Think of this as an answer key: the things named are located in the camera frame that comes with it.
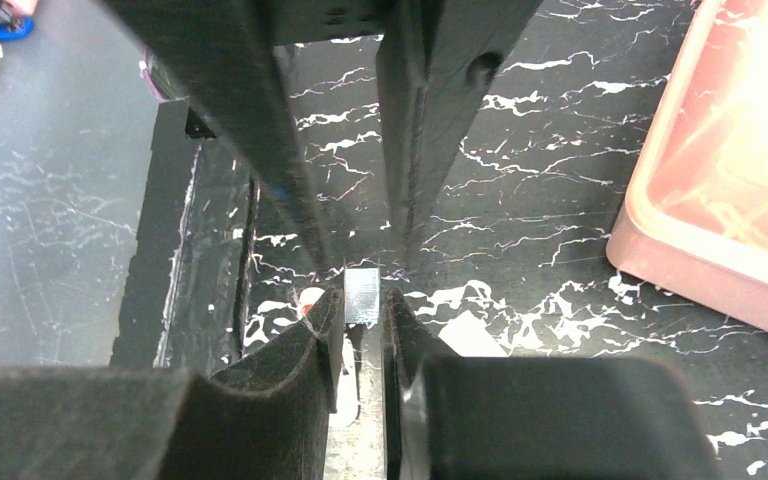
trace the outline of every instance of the pink bin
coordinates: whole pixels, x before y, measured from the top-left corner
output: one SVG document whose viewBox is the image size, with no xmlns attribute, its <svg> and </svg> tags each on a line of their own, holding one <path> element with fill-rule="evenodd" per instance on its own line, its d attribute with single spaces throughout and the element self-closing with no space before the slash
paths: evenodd
<svg viewBox="0 0 768 480">
<path fill-rule="evenodd" d="M 768 1 L 700 5 L 607 254 L 768 331 Z"/>
</svg>

